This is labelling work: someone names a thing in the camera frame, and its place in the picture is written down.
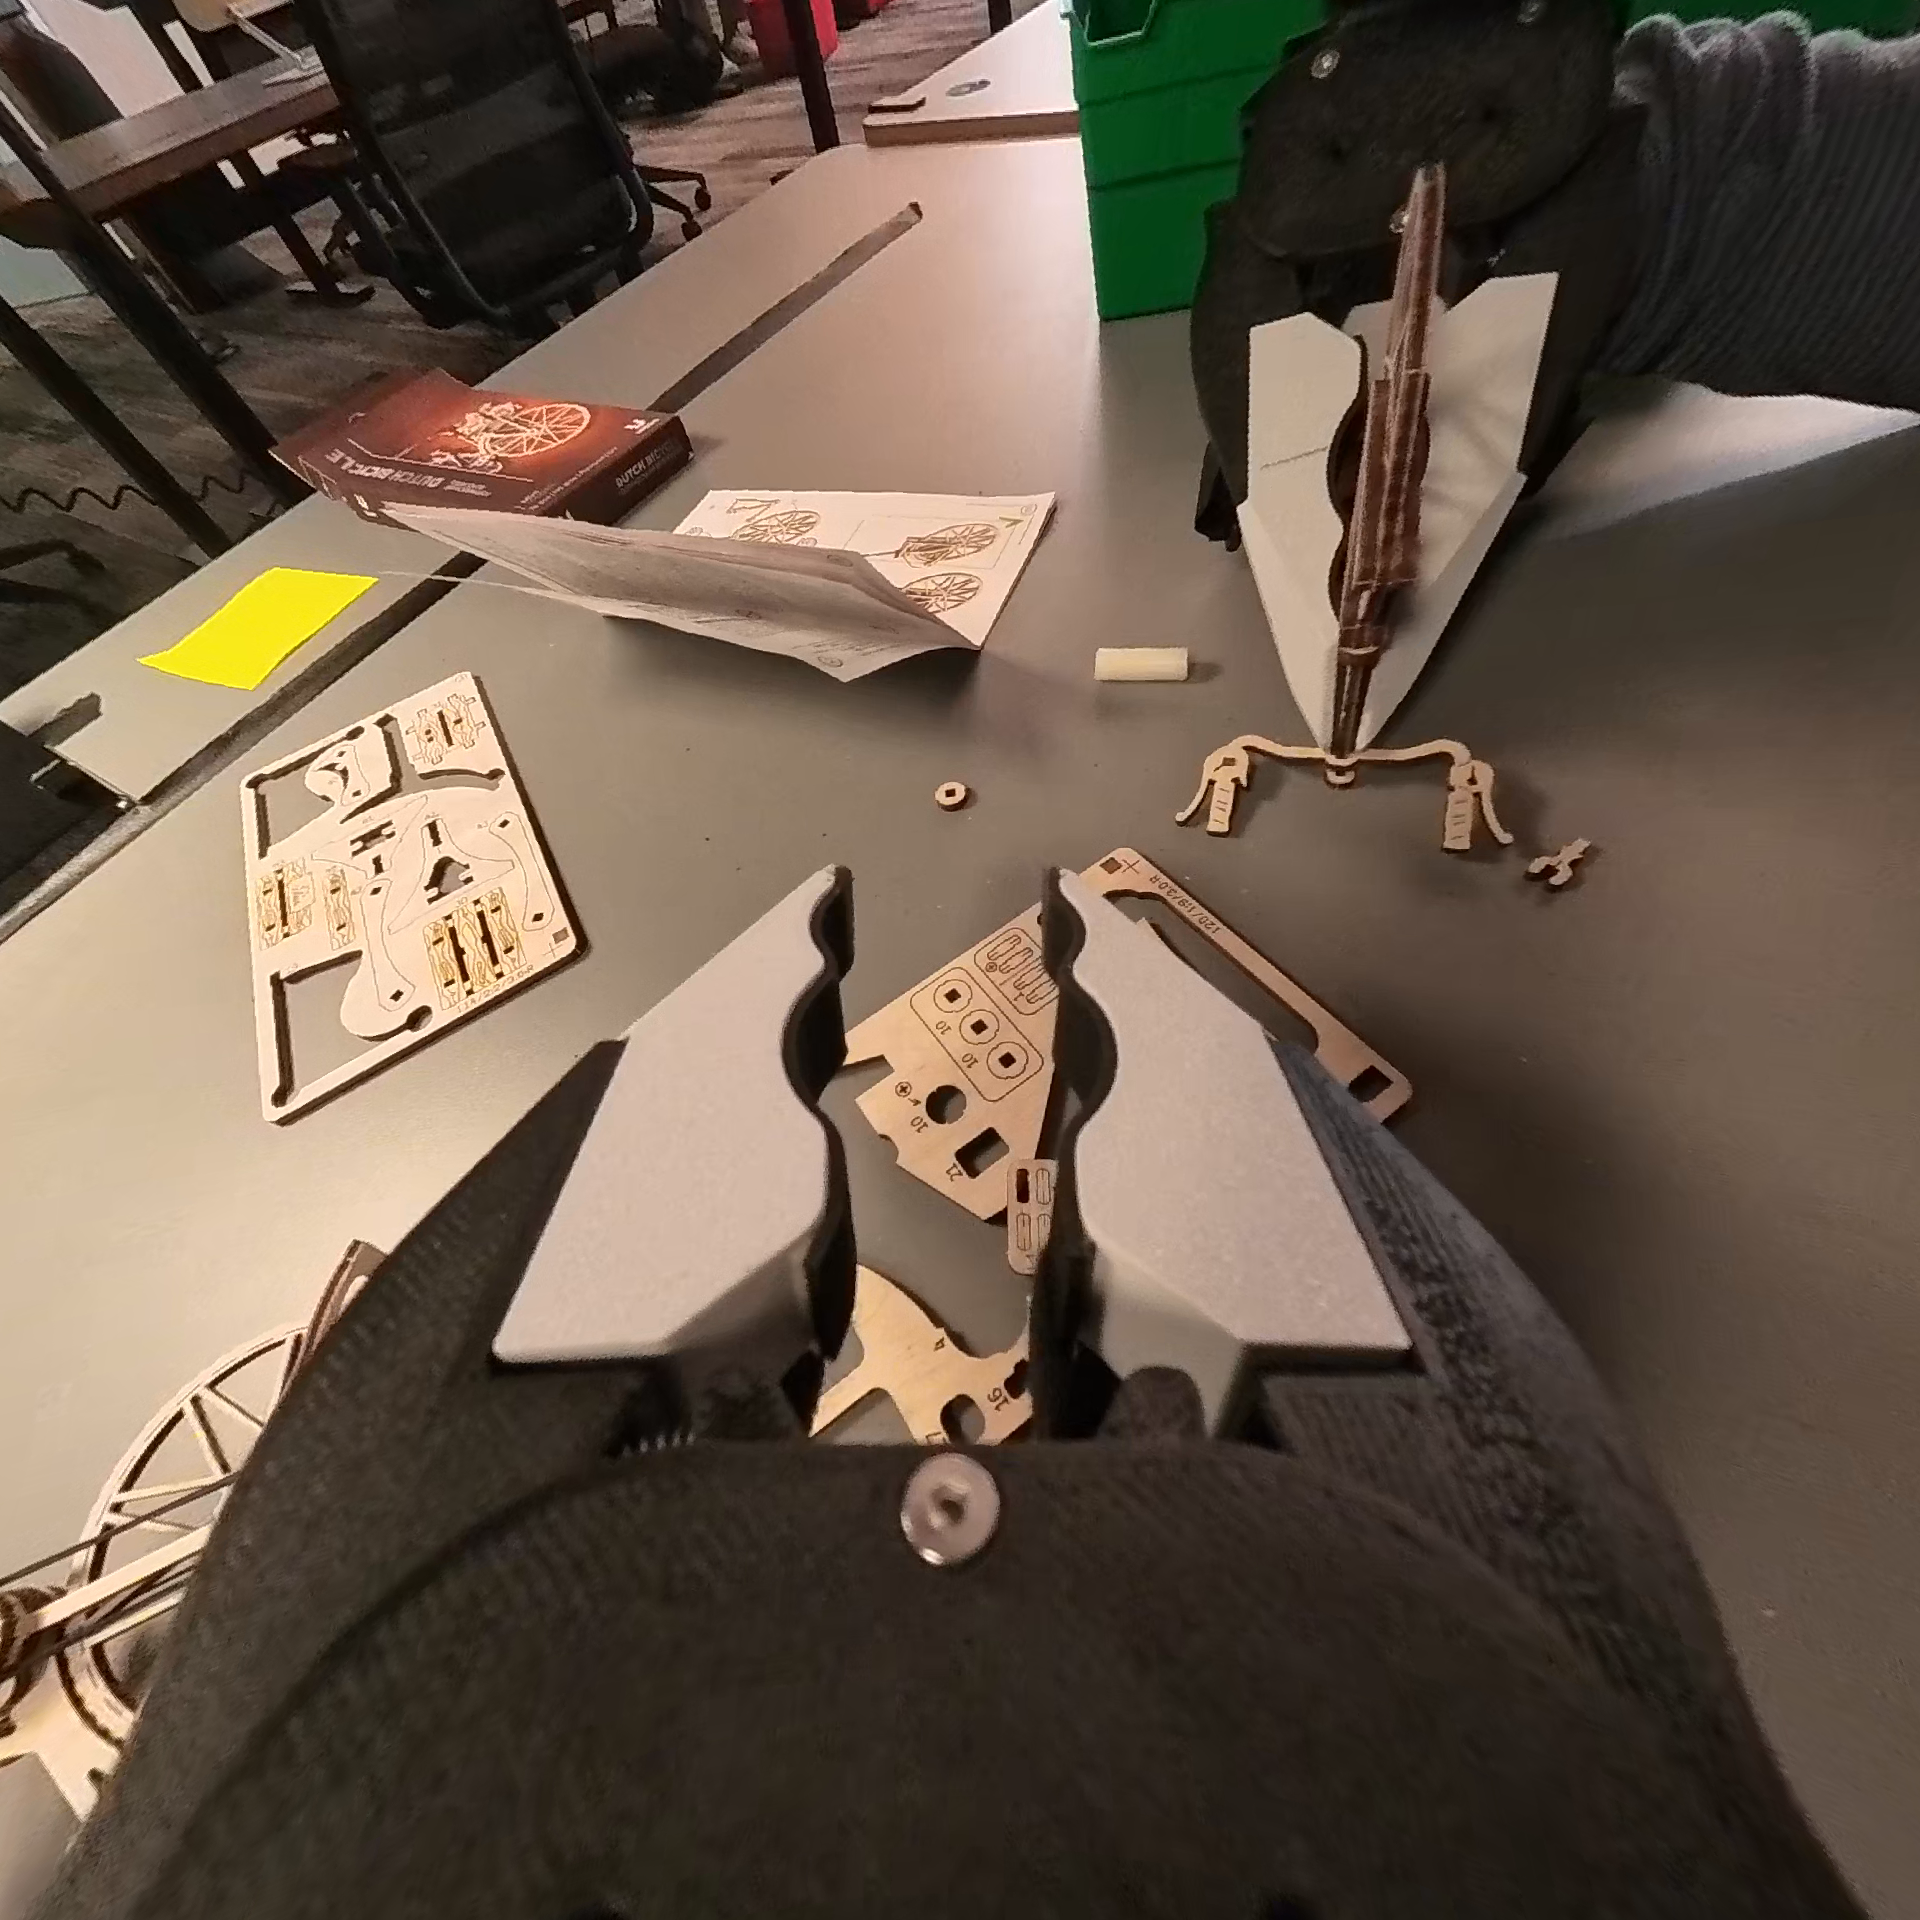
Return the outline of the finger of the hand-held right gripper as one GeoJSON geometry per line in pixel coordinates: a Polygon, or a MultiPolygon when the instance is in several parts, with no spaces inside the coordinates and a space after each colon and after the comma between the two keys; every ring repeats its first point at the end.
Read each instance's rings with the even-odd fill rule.
{"type": "Polygon", "coordinates": [[[1488,559],[1524,490],[1524,440],[1558,276],[1491,276],[1428,325],[1428,456],[1421,486],[1421,569],[1375,666],[1358,743],[1368,749],[1488,559]]]}
{"type": "Polygon", "coordinates": [[[1366,348],[1384,343],[1385,313],[1358,306],[1346,329],[1294,313],[1249,333],[1249,483],[1238,528],[1282,680],[1318,745],[1328,736],[1344,545],[1331,459],[1348,415],[1366,405],[1366,348]]]}

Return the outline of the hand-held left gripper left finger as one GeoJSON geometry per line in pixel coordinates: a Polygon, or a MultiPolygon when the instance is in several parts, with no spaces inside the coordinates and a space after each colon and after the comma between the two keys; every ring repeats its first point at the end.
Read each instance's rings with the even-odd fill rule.
{"type": "Polygon", "coordinates": [[[851,872],[826,866],[634,1020],[501,1329],[509,1365],[832,1359],[858,1253],[824,1090],[851,872]]]}

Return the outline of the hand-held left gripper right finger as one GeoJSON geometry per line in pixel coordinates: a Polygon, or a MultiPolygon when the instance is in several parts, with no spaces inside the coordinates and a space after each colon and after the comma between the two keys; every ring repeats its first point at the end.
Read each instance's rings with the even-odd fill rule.
{"type": "Polygon", "coordinates": [[[1264,1373],[1394,1372],[1415,1338],[1324,1149],[1311,1059],[1146,926],[1054,868],[1058,1193],[1034,1283],[1034,1406],[1074,1426],[1092,1372],[1172,1373],[1239,1426],[1264,1373]]]}

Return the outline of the wooden bicycle model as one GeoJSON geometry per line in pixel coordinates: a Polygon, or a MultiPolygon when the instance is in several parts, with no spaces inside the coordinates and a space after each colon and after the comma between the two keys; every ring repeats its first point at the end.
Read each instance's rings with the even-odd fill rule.
{"type": "Polygon", "coordinates": [[[1358,490],[1336,548],[1336,648],[1331,658],[1331,736],[1326,745],[1281,745],[1246,735],[1218,749],[1204,765],[1194,799],[1178,815],[1188,823],[1209,812],[1209,835],[1228,835],[1238,795],[1251,782],[1254,753],[1291,763],[1321,763],[1328,785],[1352,785],[1362,763],[1411,763],[1448,758],[1448,799],[1444,848],[1471,850],[1475,823],[1491,840],[1511,845],[1501,826],[1491,763],[1458,739],[1431,739],[1415,749],[1366,752],[1359,723],[1379,658],[1401,630],[1402,602],[1421,573],[1421,489],[1428,463],[1428,333],[1445,238],[1445,165],[1426,160],[1415,169],[1396,216],[1401,250],[1389,309],[1379,370],[1362,388],[1366,410],[1358,456],[1358,490]]]}

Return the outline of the brown wooden parts sheet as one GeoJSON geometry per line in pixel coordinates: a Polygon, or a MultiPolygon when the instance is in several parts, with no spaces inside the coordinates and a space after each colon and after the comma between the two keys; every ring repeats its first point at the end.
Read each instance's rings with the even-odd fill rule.
{"type": "MultiPolygon", "coordinates": [[[[1389,1120],[1411,1103],[1396,1065],[1146,855],[1116,848],[1084,879],[1105,900],[1136,903],[1135,922],[1179,963],[1211,952],[1231,966],[1269,1018],[1311,1036],[1318,1063],[1372,1116],[1389,1120]]],[[[1039,1268],[1061,1178],[1058,1160],[1034,1153],[1058,1130],[1051,1003],[1032,909],[848,1036],[851,1063],[885,1063],[894,1073],[866,1089],[858,1109],[896,1145],[901,1169],[981,1219],[1002,1219],[1006,1260],[1026,1280],[1039,1268]]],[[[932,1309],[869,1266],[858,1272],[851,1333],[854,1356],[824,1392],[816,1433],[871,1396],[885,1396],[908,1433],[932,1445],[1002,1442],[1028,1429],[1026,1333],[998,1355],[971,1355],[932,1309]]]]}

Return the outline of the person's right forearm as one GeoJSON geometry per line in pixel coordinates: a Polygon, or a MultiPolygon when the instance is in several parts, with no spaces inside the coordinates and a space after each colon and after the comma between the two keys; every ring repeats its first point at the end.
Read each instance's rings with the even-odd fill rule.
{"type": "Polygon", "coordinates": [[[1918,36],[1649,18],[1636,265],[1598,378],[1918,410],[1918,36]]]}

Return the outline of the pale wooden parts sheet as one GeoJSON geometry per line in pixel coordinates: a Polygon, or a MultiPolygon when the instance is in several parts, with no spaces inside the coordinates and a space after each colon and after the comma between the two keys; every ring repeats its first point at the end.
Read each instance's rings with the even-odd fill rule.
{"type": "Polygon", "coordinates": [[[292,1123],[576,958],[481,680],[242,775],[261,1113],[292,1123]]]}

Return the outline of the brown model kit box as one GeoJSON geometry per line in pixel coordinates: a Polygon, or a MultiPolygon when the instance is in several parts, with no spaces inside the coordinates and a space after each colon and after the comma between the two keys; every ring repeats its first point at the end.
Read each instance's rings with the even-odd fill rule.
{"type": "Polygon", "coordinates": [[[421,505],[614,523],[692,456],[674,415],[492,393],[445,370],[362,382],[274,446],[311,490],[386,525],[421,505]]]}

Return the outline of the green plastic bin stack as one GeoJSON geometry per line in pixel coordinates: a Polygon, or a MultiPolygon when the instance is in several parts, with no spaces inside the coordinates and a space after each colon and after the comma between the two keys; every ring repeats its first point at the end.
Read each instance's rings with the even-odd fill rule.
{"type": "MultiPolygon", "coordinates": [[[[1206,216],[1238,189],[1239,112],[1331,2],[1072,2],[1068,55],[1092,219],[1096,312],[1188,309],[1206,216]]],[[[1798,13],[1815,30],[1906,36],[1915,2],[1622,2],[1649,18],[1798,13]]]]}

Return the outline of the flat wooden board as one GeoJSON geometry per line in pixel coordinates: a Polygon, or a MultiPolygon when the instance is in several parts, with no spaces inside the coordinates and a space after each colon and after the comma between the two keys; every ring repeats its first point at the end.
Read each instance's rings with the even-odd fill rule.
{"type": "Polygon", "coordinates": [[[1079,109],[1072,98],[1046,103],[995,86],[961,95],[919,89],[876,100],[861,130],[871,148],[1076,138],[1079,109]]]}

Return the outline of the white instruction booklet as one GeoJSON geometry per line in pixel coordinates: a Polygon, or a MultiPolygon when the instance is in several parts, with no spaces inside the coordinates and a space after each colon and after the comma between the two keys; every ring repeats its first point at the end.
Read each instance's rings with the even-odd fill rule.
{"type": "Polygon", "coordinates": [[[674,528],[456,505],[396,525],[501,566],[525,592],[801,659],[836,683],[976,652],[1058,496],[714,489],[674,528]]]}

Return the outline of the yellow sticky note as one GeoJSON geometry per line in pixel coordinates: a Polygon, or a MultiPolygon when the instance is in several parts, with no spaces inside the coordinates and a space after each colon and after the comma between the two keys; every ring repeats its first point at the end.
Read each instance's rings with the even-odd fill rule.
{"type": "Polygon", "coordinates": [[[185,683],[255,692],[375,586],[368,573],[272,566],[196,629],[138,663],[185,683]]]}

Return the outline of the black mesh office chair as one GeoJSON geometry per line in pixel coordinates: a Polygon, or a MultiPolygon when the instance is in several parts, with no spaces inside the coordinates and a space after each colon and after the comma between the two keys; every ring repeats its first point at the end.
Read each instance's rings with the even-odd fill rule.
{"type": "Polygon", "coordinates": [[[671,39],[581,39],[561,2],[299,2],[339,138],[299,155],[334,238],[428,325],[539,339],[644,268],[654,213],[685,238],[702,173],[644,165],[612,103],[659,76],[671,39]]]}

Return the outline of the dark wooden desk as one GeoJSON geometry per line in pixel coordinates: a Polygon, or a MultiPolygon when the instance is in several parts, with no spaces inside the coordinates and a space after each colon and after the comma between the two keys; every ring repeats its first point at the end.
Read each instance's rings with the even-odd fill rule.
{"type": "Polygon", "coordinates": [[[325,70],[281,58],[238,76],[121,113],[69,45],[4,36],[4,100],[28,130],[51,130],[48,160],[69,198],[102,225],[126,225],[141,262],[185,313],[218,313],[276,286],[242,246],[276,230],[305,282],[296,293],[359,306],[296,228],[299,195],[252,163],[274,138],[311,130],[338,112],[325,70]]]}

